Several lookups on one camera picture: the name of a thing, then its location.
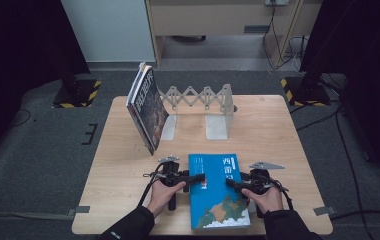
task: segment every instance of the book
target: book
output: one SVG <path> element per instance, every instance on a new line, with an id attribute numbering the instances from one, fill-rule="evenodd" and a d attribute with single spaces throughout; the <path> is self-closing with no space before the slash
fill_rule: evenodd
<path id="1" fill-rule="evenodd" d="M 128 93 L 126 107 L 144 144 L 153 155 L 159 146 L 162 130 L 169 114 L 159 94 L 153 68 L 145 62 L 139 65 Z"/>
<path id="2" fill-rule="evenodd" d="M 189 175 L 205 174 L 205 181 L 190 186 L 191 228 L 223 229 L 250 226 L 247 202 L 225 183 L 241 182 L 237 155 L 189 154 Z"/>

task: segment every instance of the metal clip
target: metal clip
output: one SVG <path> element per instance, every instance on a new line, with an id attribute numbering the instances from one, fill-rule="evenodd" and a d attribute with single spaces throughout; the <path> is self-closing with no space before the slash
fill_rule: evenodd
<path id="1" fill-rule="evenodd" d="M 249 167 L 256 168 L 256 169 L 284 169 L 283 166 L 275 165 L 272 163 L 266 163 L 266 162 L 257 162 L 250 165 Z"/>
<path id="2" fill-rule="evenodd" d="M 180 160 L 179 157 L 174 157 L 174 156 L 169 156 L 169 157 L 165 157 L 165 158 L 160 158 L 158 160 L 158 162 L 160 163 L 164 163 L 164 162 L 173 162 L 173 161 L 177 161 L 177 160 Z"/>

